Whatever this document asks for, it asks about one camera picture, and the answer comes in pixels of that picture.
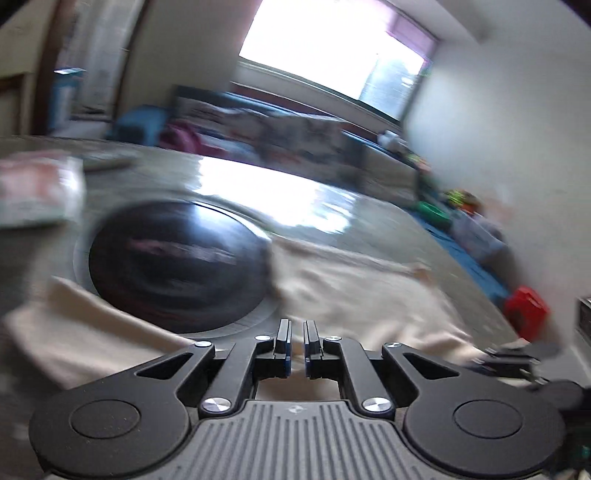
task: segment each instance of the white wall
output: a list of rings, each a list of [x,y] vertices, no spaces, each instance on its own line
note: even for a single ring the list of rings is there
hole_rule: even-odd
[[[485,201],[513,252],[506,279],[569,339],[591,293],[591,66],[501,37],[442,45],[405,128],[445,186]]]
[[[124,78],[121,112],[166,105],[174,84],[226,90],[261,0],[154,0]]]
[[[30,0],[0,27],[0,78],[27,74],[21,117],[25,132],[30,131],[35,78],[56,1]]]
[[[379,115],[374,115],[337,95],[270,70],[264,70],[246,63],[238,63],[232,80],[236,83],[313,106],[374,133],[380,133],[384,130],[397,131],[398,129]]]

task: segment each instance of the grooved gray plate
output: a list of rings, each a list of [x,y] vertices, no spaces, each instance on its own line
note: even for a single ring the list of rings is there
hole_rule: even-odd
[[[203,421],[184,450],[145,480],[439,480],[391,423],[344,401],[249,401],[233,417]]]

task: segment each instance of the pink bag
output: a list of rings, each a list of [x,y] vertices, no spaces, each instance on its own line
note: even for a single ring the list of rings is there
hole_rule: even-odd
[[[195,127],[189,121],[183,119],[177,119],[167,123],[163,132],[160,134],[158,146],[168,150],[210,157],[223,158],[226,154],[223,148],[204,145]]]

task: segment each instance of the ceiling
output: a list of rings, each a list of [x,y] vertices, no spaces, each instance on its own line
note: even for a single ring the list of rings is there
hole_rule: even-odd
[[[591,27],[561,0],[390,0],[441,40],[501,37],[591,61]]]

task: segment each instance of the red toy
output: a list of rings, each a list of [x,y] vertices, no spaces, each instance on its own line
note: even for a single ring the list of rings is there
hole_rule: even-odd
[[[505,317],[520,337],[532,341],[538,336],[550,309],[529,287],[519,287],[505,302]]]

